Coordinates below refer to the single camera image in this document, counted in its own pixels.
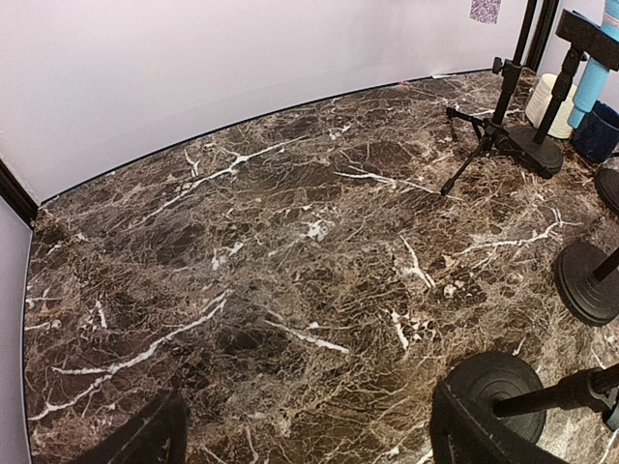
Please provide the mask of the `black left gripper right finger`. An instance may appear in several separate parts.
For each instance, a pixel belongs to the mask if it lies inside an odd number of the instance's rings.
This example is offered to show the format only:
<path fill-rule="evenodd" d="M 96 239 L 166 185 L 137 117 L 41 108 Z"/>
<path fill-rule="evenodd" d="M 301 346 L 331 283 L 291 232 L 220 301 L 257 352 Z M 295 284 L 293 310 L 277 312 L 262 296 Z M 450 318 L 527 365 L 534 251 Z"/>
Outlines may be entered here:
<path fill-rule="evenodd" d="M 433 391 L 429 436 L 436 463 L 560 463 L 491 413 L 440 381 Z"/>

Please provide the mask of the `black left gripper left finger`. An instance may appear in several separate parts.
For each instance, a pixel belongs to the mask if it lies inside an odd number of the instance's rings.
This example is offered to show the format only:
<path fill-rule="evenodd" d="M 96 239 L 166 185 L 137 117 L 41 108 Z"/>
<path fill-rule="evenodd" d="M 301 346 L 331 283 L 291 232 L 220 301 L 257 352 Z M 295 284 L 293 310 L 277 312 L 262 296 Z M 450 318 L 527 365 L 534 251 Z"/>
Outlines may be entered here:
<path fill-rule="evenodd" d="M 80 463 L 185 463 L 189 408 L 178 390 L 161 391 Z"/>

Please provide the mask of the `black round-base stand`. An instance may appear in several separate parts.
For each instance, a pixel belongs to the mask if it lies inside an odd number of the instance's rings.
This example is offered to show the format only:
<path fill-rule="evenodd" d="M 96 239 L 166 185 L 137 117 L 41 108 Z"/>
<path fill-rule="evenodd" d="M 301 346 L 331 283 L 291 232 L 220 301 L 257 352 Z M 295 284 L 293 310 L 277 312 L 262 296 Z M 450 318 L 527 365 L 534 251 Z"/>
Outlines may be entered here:
<path fill-rule="evenodd" d="M 607 206 L 616 216 L 619 216 L 619 173 L 616 170 L 603 168 L 595 176 L 595 188 Z"/>
<path fill-rule="evenodd" d="M 553 265 L 554 283 L 568 311 L 582 323 L 601 327 L 618 317 L 618 249 L 607 255 L 577 241 Z"/>
<path fill-rule="evenodd" d="M 530 443 L 540 439 L 550 409 L 587 408 L 608 420 L 618 409 L 618 366 L 589 368 L 545 388 L 527 362 L 501 352 L 477 354 L 444 379 L 450 392 L 479 407 Z"/>
<path fill-rule="evenodd" d="M 563 164 L 562 149 L 548 138 L 548 131 L 573 84 L 583 54 L 593 54 L 610 73 L 618 70 L 618 41 L 608 37 L 598 25 L 578 12 L 563 11 L 556 35 L 570 43 L 552 90 L 552 99 L 537 129 L 524 126 L 510 128 L 509 138 L 516 145 L 513 157 L 528 170 L 544 179 L 557 174 Z"/>

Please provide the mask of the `black round-base stand, purple mic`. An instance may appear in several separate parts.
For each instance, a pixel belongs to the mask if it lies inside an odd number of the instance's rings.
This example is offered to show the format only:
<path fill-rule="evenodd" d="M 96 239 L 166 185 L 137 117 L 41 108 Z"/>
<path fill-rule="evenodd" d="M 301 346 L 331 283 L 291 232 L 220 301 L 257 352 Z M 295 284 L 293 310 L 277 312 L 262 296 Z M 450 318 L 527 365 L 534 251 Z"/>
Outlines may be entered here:
<path fill-rule="evenodd" d="M 607 206 L 616 216 L 619 216 L 619 173 L 616 170 L 603 168 L 595 176 L 595 188 Z"/>

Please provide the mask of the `black tripod microphone stand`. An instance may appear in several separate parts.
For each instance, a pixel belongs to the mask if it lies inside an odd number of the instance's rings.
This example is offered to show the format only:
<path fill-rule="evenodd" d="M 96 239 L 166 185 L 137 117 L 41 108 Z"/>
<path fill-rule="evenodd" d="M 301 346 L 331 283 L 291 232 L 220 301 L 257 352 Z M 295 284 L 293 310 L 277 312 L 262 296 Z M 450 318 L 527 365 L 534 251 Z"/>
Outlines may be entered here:
<path fill-rule="evenodd" d="M 475 158 L 489 153 L 494 146 L 498 148 L 500 154 L 514 155 L 516 153 L 516 149 L 513 148 L 513 143 L 509 141 L 507 131 L 504 129 L 504 119 L 520 78 L 522 55 L 529 38 L 536 7 L 537 1 L 527 1 L 514 57 L 511 60 L 506 59 L 505 61 L 502 61 L 500 57 L 495 57 L 493 60 L 491 71 L 494 74 L 500 74 L 503 78 L 503 82 L 501 93 L 492 116 L 490 118 L 480 119 L 462 113 L 454 107 L 448 107 L 446 109 L 446 115 L 449 119 L 460 119 L 469 122 L 473 126 L 479 143 L 458 171 L 443 185 L 440 190 L 443 196 L 447 196 L 451 192 L 457 179 Z"/>

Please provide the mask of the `light blue microphone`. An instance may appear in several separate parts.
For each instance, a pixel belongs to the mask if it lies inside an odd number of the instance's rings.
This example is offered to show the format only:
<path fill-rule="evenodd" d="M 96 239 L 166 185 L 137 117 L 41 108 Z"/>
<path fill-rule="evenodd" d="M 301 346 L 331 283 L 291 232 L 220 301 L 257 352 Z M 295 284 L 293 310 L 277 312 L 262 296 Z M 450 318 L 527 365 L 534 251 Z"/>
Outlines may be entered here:
<path fill-rule="evenodd" d="M 618 2 L 607 0 L 604 4 L 604 16 L 601 30 L 614 41 L 618 41 Z M 580 79 L 575 97 L 574 108 L 569 117 L 569 125 L 576 130 L 584 116 L 589 113 L 603 90 L 610 66 L 590 54 L 585 72 Z"/>

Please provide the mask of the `black round-base stand, blue mic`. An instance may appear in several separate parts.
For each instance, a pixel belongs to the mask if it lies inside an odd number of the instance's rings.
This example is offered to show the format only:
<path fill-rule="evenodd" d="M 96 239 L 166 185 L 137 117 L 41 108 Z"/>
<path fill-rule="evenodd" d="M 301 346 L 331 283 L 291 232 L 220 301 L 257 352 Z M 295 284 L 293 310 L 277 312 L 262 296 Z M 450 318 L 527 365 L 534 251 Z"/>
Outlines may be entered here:
<path fill-rule="evenodd" d="M 570 43 L 552 90 L 552 99 L 537 129 L 524 126 L 510 128 L 509 138 L 516 145 L 513 157 L 528 170 L 544 179 L 557 174 L 563 164 L 562 149 L 548 138 L 548 131 L 573 84 L 583 54 L 593 54 L 610 73 L 618 70 L 618 41 L 608 37 L 598 25 L 578 12 L 563 11 L 556 35 Z"/>

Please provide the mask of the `glitter silver microphone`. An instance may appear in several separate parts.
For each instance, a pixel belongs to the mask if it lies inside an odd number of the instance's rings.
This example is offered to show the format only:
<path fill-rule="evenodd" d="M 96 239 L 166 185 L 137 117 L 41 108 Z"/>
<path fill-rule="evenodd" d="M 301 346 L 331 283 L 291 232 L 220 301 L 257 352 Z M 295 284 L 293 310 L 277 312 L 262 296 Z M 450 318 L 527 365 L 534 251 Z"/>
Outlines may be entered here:
<path fill-rule="evenodd" d="M 501 0 L 472 0 L 469 17 L 483 24 L 496 24 Z"/>

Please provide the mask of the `dark blue ceramic mug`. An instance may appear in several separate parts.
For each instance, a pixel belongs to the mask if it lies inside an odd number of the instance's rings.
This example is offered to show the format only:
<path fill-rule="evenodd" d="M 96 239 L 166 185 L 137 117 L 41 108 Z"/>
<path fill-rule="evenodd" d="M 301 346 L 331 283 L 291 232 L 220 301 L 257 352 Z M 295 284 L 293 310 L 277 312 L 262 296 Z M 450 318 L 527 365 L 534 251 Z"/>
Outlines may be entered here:
<path fill-rule="evenodd" d="M 597 164 L 616 156 L 618 113 L 607 104 L 596 101 L 574 130 L 572 144 L 580 156 Z"/>

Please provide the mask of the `cream ceramic mug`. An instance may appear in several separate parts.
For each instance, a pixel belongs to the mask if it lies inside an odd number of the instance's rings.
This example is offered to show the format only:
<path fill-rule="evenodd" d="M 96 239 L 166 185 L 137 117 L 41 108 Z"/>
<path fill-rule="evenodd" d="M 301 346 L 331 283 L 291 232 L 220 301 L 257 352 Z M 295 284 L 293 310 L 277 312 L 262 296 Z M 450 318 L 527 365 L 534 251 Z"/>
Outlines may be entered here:
<path fill-rule="evenodd" d="M 546 110 L 549 107 L 552 99 L 552 90 L 556 82 L 557 75 L 553 73 L 544 73 L 535 89 L 530 96 L 525 108 L 525 115 L 537 129 L 541 124 Z M 577 91 L 577 87 L 573 84 L 566 99 L 561 103 L 560 108 L 553 120 L 553 123 L 548 131 L 548 135 L 556 139 L 569 139 L 572 135 L 573 128 L 568 124 L 568 119 L 574 108 L 573 98 Z"/>

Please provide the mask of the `black enclosure frame post left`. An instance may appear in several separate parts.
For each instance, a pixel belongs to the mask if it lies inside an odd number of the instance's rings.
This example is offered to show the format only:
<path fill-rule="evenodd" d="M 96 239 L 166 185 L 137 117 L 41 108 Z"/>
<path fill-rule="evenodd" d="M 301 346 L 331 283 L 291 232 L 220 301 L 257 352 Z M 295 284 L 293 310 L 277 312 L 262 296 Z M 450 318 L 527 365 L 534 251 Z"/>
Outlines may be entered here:
<path fill-rule="evenodd" d="M 9 167 L 0 161 L 1 197 L 30 228 L 35 227 L 39 207 L 20 184 Z"/>

